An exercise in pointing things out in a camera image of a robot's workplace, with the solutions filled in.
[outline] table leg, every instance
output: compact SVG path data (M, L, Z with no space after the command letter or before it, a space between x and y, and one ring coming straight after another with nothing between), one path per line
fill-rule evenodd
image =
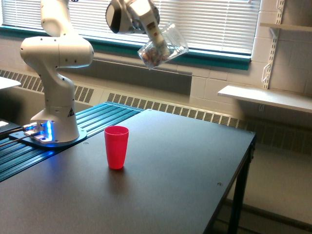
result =
M240 218L240 212L243 206L245 188L247 183L249 165L253 158L254 148L253 146L249 149L248 152L248 159L246 160L243 168L240 170L235 186L235 193L233 198L233 205L232 205L232 213L228 228L228 234L236 234L238 229L238 223Z

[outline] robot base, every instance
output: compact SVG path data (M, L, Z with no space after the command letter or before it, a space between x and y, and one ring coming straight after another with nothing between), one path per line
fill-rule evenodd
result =
M79 142L82 142L83 140L85 140L87 138L87 131L86 130L83 130L82 128L78 128L78 131L79 131L79 137L77 139L75 139L75 140L68 141L68 142L56 142L56 143L44 144L44 143L41 143L41 142L39 142L37 140L34 140L32 137L21 139L19 142L24 143L26 145L31 145L31 146L34 146L34 147L45 148L45 149L69 148L69 147L71 147L73 145L78 144ZM9 137L12 140L19 139L19 138L22 138L24 136L25 136L25 134L24 134L23 131L20 131L20 132L17 132L17 133L13 133L13 134L9 135Z

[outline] blue led light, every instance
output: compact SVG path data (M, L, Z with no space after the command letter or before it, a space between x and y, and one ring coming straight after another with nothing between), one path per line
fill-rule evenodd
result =
M51 141L52 140L52 126L51 126L50 121L47 121L47 133L48 133L47 139Z

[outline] blue aluminum platform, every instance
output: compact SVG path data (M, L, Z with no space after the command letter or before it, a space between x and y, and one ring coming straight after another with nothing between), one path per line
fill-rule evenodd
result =
M78 127L87 131L87 138L116 125L140 112L142 109L107 102L76 114ZM0 140L0 145L10 142ZM0 148L0 182L10 178L35 164L46 160L61 150L45 150L24 143L13 143Z

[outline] warning label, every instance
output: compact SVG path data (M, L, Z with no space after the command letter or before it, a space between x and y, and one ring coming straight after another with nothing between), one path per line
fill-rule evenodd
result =
M74 116L74 115L75 115L75 113L73 111L73 108L71 108L67 117Z

